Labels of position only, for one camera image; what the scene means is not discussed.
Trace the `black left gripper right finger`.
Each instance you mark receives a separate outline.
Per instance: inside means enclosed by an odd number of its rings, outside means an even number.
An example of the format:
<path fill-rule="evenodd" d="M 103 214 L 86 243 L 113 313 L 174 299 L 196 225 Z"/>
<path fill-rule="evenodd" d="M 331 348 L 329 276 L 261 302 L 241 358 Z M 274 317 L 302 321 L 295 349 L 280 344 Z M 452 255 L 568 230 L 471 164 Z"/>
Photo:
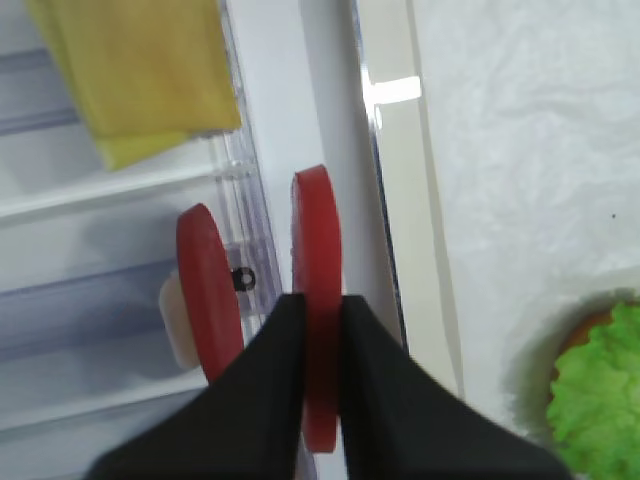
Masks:
<path fill-rule="evenodd" d="M 568 479 L 548 450 L 427 374 L 361 296 L 341 308 L 339 411 L 351 479 Z"/>

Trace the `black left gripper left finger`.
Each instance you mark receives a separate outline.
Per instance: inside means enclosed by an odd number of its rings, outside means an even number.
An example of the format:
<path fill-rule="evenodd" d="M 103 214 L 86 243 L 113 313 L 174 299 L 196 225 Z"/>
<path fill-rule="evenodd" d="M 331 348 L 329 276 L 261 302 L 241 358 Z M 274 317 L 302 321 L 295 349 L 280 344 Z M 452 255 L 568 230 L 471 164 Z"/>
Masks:
<path fill-rule="evenodd" d="M 305 302 L 283 295 L 193 401 L 102 455 L 90 479 L 291 479 L 302 416 Z"/>

